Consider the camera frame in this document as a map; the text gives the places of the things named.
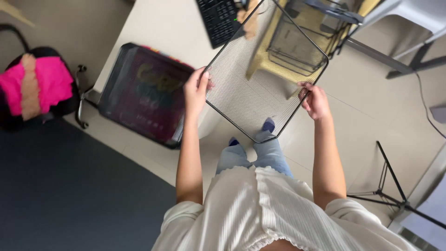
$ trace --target person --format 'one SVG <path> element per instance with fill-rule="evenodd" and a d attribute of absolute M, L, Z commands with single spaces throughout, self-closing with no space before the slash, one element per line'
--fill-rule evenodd
<path fill-rule="evenodd" d="M 258 159 L 250 163 L 232 138 L 203 202 L 197 127 L 209 78 L 205 72 L 198 84 L 203 71 L 195 71 L 184 86 L 177 204 L 165 213 L 153 250 L 415 250 L 361 204 L 347 199 L 327 97 L 311 84 L 305 84 L 309 94 L 302 107 L 314 120 L 313 191 L 293 178 L 277 139 L 255 143 Z M 269 118 L 258 137 L 273 130 Z"/>

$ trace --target hand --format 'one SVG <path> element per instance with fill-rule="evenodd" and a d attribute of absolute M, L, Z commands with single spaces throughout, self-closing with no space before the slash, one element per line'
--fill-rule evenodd
<path fill-rule="evenodd" d="M 205 67 L 202 67 L 192 73 L 189 80 L 184 85 L 184 98 L 186 103 L 186 116 L 192 119 L 198 119 L 206 102 L 206 88 L 209 80 L 209 72 L 205 72 L 200 78 Z"/>
<path fill-rule="evenodd" d="M 303 100 L 302 107 L 308 112 L 308 115 L 314 120 L 331 117 L 330 107 L 328 106 L 327 95 L 325 91 L 308 82 L 299 83 L 305 88 L 299 93 L 299 99 L 302 100 L 305 95 L 305 89 L 309 91 L 306 99 Z"/>

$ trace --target cable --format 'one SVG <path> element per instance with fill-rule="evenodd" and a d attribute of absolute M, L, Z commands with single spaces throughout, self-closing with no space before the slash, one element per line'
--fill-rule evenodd
<path fill-rule="evenodd" d="M 426 111 L 426 118 L 427 118 L 427 120 L 429 121 L 429 123 L 430 123 L 430 125 L 441 135 L 441 136 L 443 136 L 443 138 L 445 138 L 446 139 L 446 136 L 443 134 L 443 133 L 441 133 L 441 131 L 436 127 L 436 126 L 434 126 L 434 124 L 432 123 L 432 121 L 430 120 L 430 118 L 429 118 L 429 112 L 427 111 L 427 106 L 426 106 L 426 102 L 424 101 L 424 96 L 423 96 L 423 87 L 421 86 L 421 78 L 420 78 L 420 75 L 418 75 L 418 72 L 415 72 L 415 74 L 417 75 L 417 78 L 418 78 L 418 83 L 420 84 L 420 95 L 421 95 L 421 101 L 423 102 L 423 106 L 424 106 L 424 110 Z"/>

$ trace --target blue sock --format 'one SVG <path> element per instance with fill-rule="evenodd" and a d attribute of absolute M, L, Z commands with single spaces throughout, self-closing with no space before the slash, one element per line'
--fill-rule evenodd
<path fill-rule="evenodd" d="M 232 137 L 229 140 L 229 146 L 235 146 L 235 145 L 238 145 L 238 144 L 240 144 L 240 143 L 239 143 L 239 141 L 235 137 Z"/>
<path fill-rule="evenodd" d="M 274 128 L 276 128 L 276 125 L 274 124 L 273 119 L 269 117 L 266 119 L 265 123 L 263 123 L 262 131 L 269 131 L 270 133 L 273 133 Z"/>

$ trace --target black mesh tray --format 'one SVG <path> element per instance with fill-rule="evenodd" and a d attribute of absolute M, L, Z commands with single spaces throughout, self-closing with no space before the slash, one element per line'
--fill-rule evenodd
<path fill-rule="evenodd" d="M 99 113 L 167 148 L 179 149 L 182 87 L 193 71 L 158 51 L 125 44 L 99 100 Z"/>

